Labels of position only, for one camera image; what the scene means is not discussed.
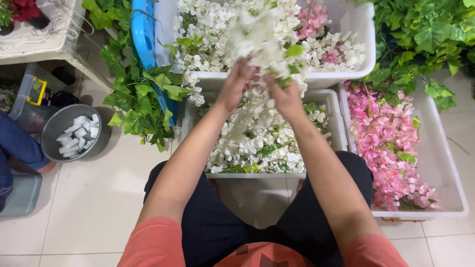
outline tile floor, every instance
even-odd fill
[[[103,36],[95,38],[105,43]],[[113,81],[96,46],[81,39],[78,50]],[[475,207],[475,101],[472,80],[441,72],[439,82],[457,93],[458,106],[440,117],[469,205]],[[102,106],[106,93],[89,78],[78,79],[83,102]],[[29,216],[0,219],[0,267],[113,267],[134,228],[149,170],[168,159],[179,142],[158,153],[139,138],[114,128],[109,145],[92,162],[58,164],[44,176],[36,210]],[[273,224],[295,196],[295,180],[220,180],[223,201],[259,228]],[[386,223],[385,234],[411,267],[468,267],[475,262],[475,212],[466,218],[423,223]]]

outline white plastic bin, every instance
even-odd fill
[[[328,88],[349,79],[358,79],[370,73],[376,63],[376,39],[374,33],[374,8],[372,3],[354,3],[352,0],[321,0],[328,8],[328,18],[332,20],[332,31],[346,34],[348,31],[357,33],[357,41],[366,44],[364,54],[366,60],[353,72],[314,72],[306,75],[309,88]],[[306,0],[297,0],[297,4],[307,8]],[[173,42],[173,20],[178,16],[178,0],[160,1],[154,4],[154,16],[160,21],[155,22],[155,59],[158,66],[172,64],[169,48],[163,44]],[[226,72],[198,71],[198,79],[209,85],[222,85],[227,77]]]
[[[206,103],[213,102],[218,97],[219,91],[203,91]],[[305,93],[304,103],[317,103],[326,105],[325,113],[328,115],[328,131],[332,135],[328,138],[332,142],[334,151],[347,151],[347,142],[343,118],[338,106],[338,97],[335,91],[330,89],[311,89]],[[185,116],[181,129],[181,139],[191,131],[194,125],[199,121],[198,109],[186,103]],[[304,179],[304,173],[207,173],[208,178],[298,178]]]
[[[424,92],[424,83],[417,84],[416,91],[411,94],[414,98],[414,115],[420,121],[420,142],[416,148],[418,155],[417,168],[421,179],[436,189],[440,198],[439,204],[443,211],[373,211],[375,217],[400,219],[434,219],[437,217],[464,217],[469,208],[457,168],[449,149],[447,138],[440,121],[434,100]],[[344,84],[338,88],[341,112],[345,120],[348,136],[348,151],[356,152],[352,133],[350,110],[346,100]]]

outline person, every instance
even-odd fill
[[[55,162],[42,152],[36,140],[4,112],[0,112],[0,215],[13,190],[13,175],[8,158],[15,156],[40,174],[50,172]]]
[[[294,130],[307,177],[278,222],[256,229],[234,215],[203,168],[226,119],[255,74],[238,61],[208,113],[145,185],[145,199],[119,267],[406,267],[374,219],[365,161],[334,152],[307,118],[297,83],[266,76],[275,106]]]

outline white table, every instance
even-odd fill
[[[84,19],[69,7],[84,16],[86,10],[81,7],[82,0],[65,0],[65,3],[66,5],[61,8],[55,6],[50,0],[37,0],[37,5],[50,18],[50,25],[45,30],[36,30],[28,23],[16,21],[15,30],[12,33],[0,36],[0,65],[63,59],[99,84],[101,88],[111,92],[112,83],[76,52],[77,38],[67,37],[57,32],[49,33],[53,29],[54,20],[58,14],[60,18],[54,29],[72,29],[80,33],[80,29],[73,24],[73,21],[82,26]]]

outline black pot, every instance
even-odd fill
[[[41,11],[38,17],[31,18],[27,22],[37,29],[44,29],[49,24],[49,18]]]
[[[15,29],[15,23],[10,22],[7,26],[0,27],[0,35],[5,36],[13,32]]]

